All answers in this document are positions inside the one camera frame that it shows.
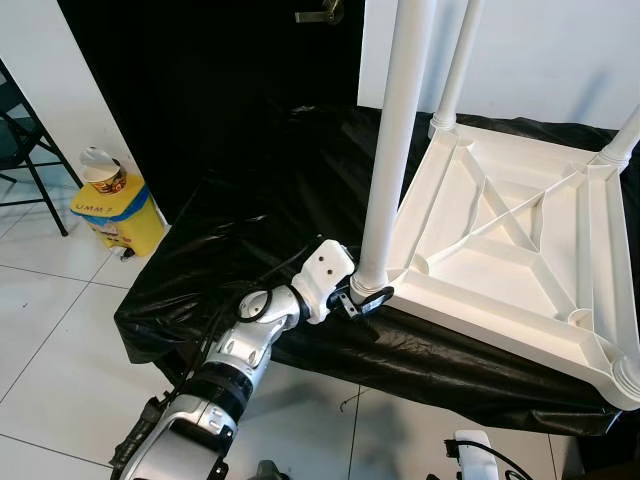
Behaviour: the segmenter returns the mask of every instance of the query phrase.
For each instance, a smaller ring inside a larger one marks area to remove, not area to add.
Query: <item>black plastic sheet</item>
[[[317,234],[358,255],[380,112],[262,105],[215,161],[115,315],[134,363],[176,381],[208,318]],[[428,145],[416,118],[404,188]],[[575,124],[460,115],[463,124],[597,151],[614,132]],[[622,174],[638,291],[636,164]],[[267,282],[288,282],[304,256]],[[216,330],[234,322],[225,315]],[[481,424],[567,435],[607,430],[619,411],[589,384],[428,321],[383,307],[354,323],[340,312],[276,343],[274,360],[456,411]]]

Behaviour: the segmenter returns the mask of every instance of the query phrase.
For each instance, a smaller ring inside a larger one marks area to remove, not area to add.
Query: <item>black tarp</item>
[[[380,113],[264,102],[215,161],[115,315],[129,358],[173,381],[211,314],[317,234],[357,257]],[[429,143],[418,114],[404,188]],[[577,124],[459,115],[463,124],[597,151],[614,132]],[[638,291],[638,151],[621,179]],[[304,258],[268,279],[288,282]],[[227,315],[216,335],[234,321]],[[274,360],[481,424],[567,435],[601,434],[619,411],[589,384],[428,321],[383,307],[363,322],[340,312],[277,342]]]
[[[58,3],[170,223],[256,101],[357,96],[365,0],[345,2],[338,25],[295,22],[320,0]]]

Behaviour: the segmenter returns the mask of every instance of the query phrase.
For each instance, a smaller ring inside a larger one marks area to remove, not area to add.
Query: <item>white wall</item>
[[[397,0],[367,0],[358,104],[381,107]],[[466,0],[439,0],[420,110],[438,104]],[[640,0],[487,0],[458,111],[620,128],[640,102]]]
[[[0,58],[78,173],[87,146],[138,171],[56,0],[0,0]]]

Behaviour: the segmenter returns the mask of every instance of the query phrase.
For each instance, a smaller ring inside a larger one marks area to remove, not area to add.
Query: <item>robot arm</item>
[[[293,278],[291,286],[256,291],[239,306],[239,320],[209,352],[164,411],[149,405],[138,429],[139,446],[127,455],[120,480],[218,480],[228,467],[223,459],[238,421],[282,332],[300,321],[322,322],[327,301],[354,264],[336,241],[324,241]]]

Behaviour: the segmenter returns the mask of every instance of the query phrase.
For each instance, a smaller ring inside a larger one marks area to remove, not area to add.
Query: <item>door handle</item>
[[[328,23],[337,25],[344,17],[342,0],[324,0],[319,12],[296,12],[296,23]]]

